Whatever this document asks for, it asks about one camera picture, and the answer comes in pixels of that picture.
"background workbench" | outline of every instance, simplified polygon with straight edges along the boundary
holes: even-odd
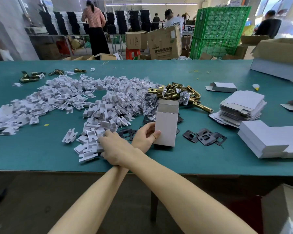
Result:
[[[259,84],[259,93],[265,95],[267,105],[260,120],[268,126],[293,126],[293,112],[280,106],[293,100],[293,83],[250,70],[251,60],[152,60],[152,61],[18,61],[0,62],[0,106],[13,99],[23,99],[37,91],[47,79],[38,82],[12,86],[21,77],[21,71],[46,72],[54,69],[73,71],[74,68],[87,70],[86,75],[95,79],[105,76],[128,78],[149,77],[155,83],[178,82],[190,85],[202,94],[203,105],[212,107],[215,112],[219,103],[230,93],[207,91],[205,86],[211,82],[231,82],[238,90],[254,90],[252,84]],[[95,91],[95,101],[101,99],[105,91]],[[54,110],[39,117],[38,125],[25,125],[16,135],[0,136],[0,170],[31,171],[79,171],[106,172],[111,166],[102,158],[80,164],[78,154],[73,150],[79,145],[74,141],[63,144],[61,141],[70,128],[82,132],[84,110],[74,109],[72,114],[65,110]],[[183,174],[238,174],[238,175],[280,175],[293,176],[293,159],[258,159],[237,135],[238,129],[218,124],[207,113],[192,107],[179,107],[184,121],[178,124],[180,133],[176,135],[176,146],[167,150],[153,147],[148,155],[162,165]],[[130,128],[138,129],[143,116],[132,121]],[[204,146],[192,143],[182,134],[186,130],[197,132],[207,128],[219,132],[228,139],[221,145]]]

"striped shirt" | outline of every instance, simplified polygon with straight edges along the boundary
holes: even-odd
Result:
[[[94,13],[92,12],[91,7],[86,7],[82,13],[82,22],[85,22],[86,18],[88,19],[90,28],[103,27],[106,24],[104,15],[97,7],[94,7]]]

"black skirt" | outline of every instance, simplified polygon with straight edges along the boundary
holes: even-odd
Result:
[[[110,54],[105,34],[101,27],[89,28],[89,39],[91,44],[92,55],[95,56],[99,53]]]

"ponytail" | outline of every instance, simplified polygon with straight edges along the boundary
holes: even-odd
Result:
[[[92,1],[88,0],[86,4],[87,4],[87,6],[91,6],[92,13],[94,13],[94,5],[93,5]]]

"stacked green crate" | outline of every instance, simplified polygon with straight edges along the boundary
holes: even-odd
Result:
[[[198,9],[191,44],[192,59],[202,52],[217,58],[233,55],[251,7],[207,7]]]

